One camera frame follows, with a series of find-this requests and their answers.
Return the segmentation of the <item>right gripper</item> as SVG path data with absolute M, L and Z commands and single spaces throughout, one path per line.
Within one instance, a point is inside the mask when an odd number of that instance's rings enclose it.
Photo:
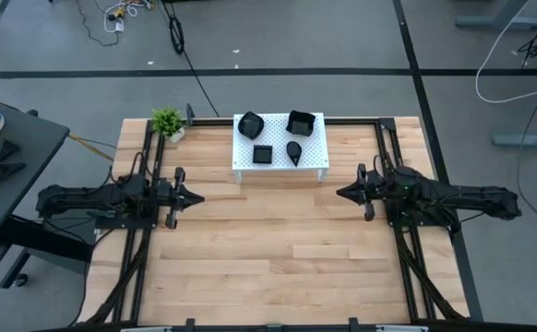
M 372 221 L 376 214 L 372 201 L 386 198 L 380 191 L 387 185 L 387 180 L 376 169 L 368 171 L 363 163 L 359 163 L 357 181 L 338 189 L 336 193 L 358 206 L 363 205 L 364 220 Z

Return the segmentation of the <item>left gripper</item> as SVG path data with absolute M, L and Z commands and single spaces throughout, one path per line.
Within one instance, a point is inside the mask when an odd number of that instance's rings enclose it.
M 177 213 L 196 204 L 203 203 L 205 197 L 189 191 L 184 183 L 185 170 L 176 167 L 174 171 L 174 184 L 164 177 L 153 177 L 152 185 L 156 192 L 157 205 L 169 207 L 170 212 L 166 216 L 165 226 L 174 230 L 177 227 Z

